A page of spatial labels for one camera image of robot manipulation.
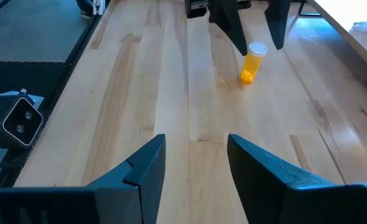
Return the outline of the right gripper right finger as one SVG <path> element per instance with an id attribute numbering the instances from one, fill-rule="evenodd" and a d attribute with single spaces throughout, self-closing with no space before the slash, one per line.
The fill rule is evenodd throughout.
<path id="1" fill-rule="evenodd" d="M 228 136 L 231 175 L 249 224 L 356 224 L 352 189 Z"/>

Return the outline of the person's foot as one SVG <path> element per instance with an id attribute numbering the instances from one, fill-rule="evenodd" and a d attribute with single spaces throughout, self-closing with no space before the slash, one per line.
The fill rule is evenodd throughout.
<path id="1" fill-rule="evenodd" d="M 93 0 L 76 0 L 76 3 L 80 9 L 81 16 L 91 19 L 93 16 Z"/>

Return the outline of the small orange pill bottle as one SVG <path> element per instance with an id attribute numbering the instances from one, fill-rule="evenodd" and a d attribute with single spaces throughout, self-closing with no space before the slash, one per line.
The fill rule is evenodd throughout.
<path id="1" fill-rule="evenodd" d="M 250 85 L 255 80 L 263 58 L 267 55 L 268 47 L 261 42 L 251 42 L 248 45 L 248 54 L 245 58 L 239 81 Z"/>

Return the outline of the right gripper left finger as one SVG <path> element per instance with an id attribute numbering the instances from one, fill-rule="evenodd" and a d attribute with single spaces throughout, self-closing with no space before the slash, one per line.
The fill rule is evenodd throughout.
<path id="1" fill-rule="evenodd" d="M 87 185 L 94 196 L 85 224 L 156 224 L 165 177 L 166 139 L 158 134 Z"/>

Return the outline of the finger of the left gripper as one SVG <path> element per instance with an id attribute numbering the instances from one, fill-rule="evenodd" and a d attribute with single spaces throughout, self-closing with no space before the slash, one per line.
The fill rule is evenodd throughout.
<path id="1" fill-rule="evenodd" d="M 268 7 L 264 12 L 272 41 L 277 50 L 284 46 L 290 4 L 291 0 L 268 0 Z"/>
<path id="2" fill-rule="evenodd" d="M 209 23 L 216 24 L 232 41 L 241 55 L 248 54 L 237 0 L 209 0 Z"/>

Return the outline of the black aluminium table frame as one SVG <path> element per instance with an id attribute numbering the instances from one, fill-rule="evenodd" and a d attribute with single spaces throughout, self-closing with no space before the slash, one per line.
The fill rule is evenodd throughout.
<path id="1" fill-rule="evenodd" d="M 0 96 L 21 89 L 47 122 L 95 28 L 80 19 L 75 0 L 13 0 L 0 16 Z M 0 187 L 16 181 L 37 139 L 8 142 L 0 127 Z"/>

